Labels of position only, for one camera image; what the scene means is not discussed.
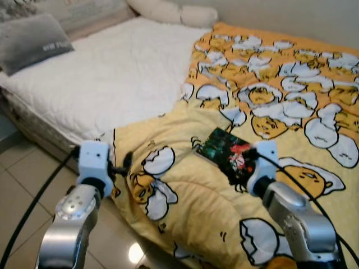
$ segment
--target white bedsheet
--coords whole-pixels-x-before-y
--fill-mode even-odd
[[[80,143],[170,111],[193,43],[207,31],[135,18],[74,42],[74,52],[11,77],[1,72],[0,85]]]

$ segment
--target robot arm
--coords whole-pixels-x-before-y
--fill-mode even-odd
[[[278,163],[274,142],[260,142],[255,148]],[[54,222],[41,243],[36,269],[84,268],[88,238],[97,222],[101,199],[108,197],[113,188],[108,175],[108,150],[108,145],[95,141],[81,145],[77,187],[58,203]],[[305,197],[276,182],[277,168],[273,164],[263,158],[253,160],[255,171],[246,188],[251,195],[262,198],[270,216],[283,229],[298,269],[341,268],[330,221],[315,212]]]
[[[274,142],[259,142],[256,151],[278,163]],[[341,268],[336,233],[330,221],[315,212],[309,201],[282,182],[275,181],[277,168],[258,158],[246,186],[259,196],[272,219],[282,228],[299,269]]]
[[[36,269],[84,268],[89,234],[96,225],[103,197],[113,182],[108,175],[107,144],[88,141],[81,145],[77,186],[56,207],[54,221],[45,233]]]

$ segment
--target beige floor tile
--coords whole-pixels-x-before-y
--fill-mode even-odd
[[[1,255],[4,252],[13,231],[32,200],[33,198],[31,195],[29,195],[7,171],[0,173]],[[50,218],[50,214],[41,206],[37,205],[17,238],[13,251]]]
[[[138,269],[188,269],[183,263],[173,256],[152,245],[142,260],[138,263]]]
[[[49,228],[51,221],[48,221],[39,229],[24,245],[21,246],[8,260],[6,269],[34,269],[41,240]],[[85,269],[104,269],[96,259],[87,252]]]
[[[17,161],[24,158],[29,153],[33,152],[35,149],[36,146],[34,146],[28,140],[24,140],[23,142],[0,154],[0,163],[5,168],[8,168]]]
[[[57,160],[41,149],[36,149],[11,166],[8,171],[35,196],[58,165]],[[68,188],[74,184],[76,178],[76,174],[70,169],[63,168],[43,194],[40,203],[49,212],[54,212],[56,204],[66,194]]]
[[[138,258],[135,262],[130,261],[129,251],[134,249],[132,246],[136,243],[139,244],[142,252],[146,253],[148,243],[125,223],[111,201],[104,200],[100,208],[97,226],[90,236],[89,251],[108,269],[134,269],[137,262],[143,257],[143,253],[132,252]]]

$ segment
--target book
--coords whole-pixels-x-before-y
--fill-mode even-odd
[[[255,162],[245,160],[242,155],[250,148],[250,143],[216,128],[196,153],[216,165],[228,177],[231,185],[245,186],[255,169]]]

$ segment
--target bed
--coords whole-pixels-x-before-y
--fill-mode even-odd
[[[0,74],[8,115],[62,153],[95,138],[113,145],[116,166],[133,152],[113,199],[140,235],[195,269],[295,268],[260,200],[194,154],[220,127],[249,143],[275,141],[281,166],[306,180],[358,251],[357,50],[142,17],[73,45],[10,78]]]

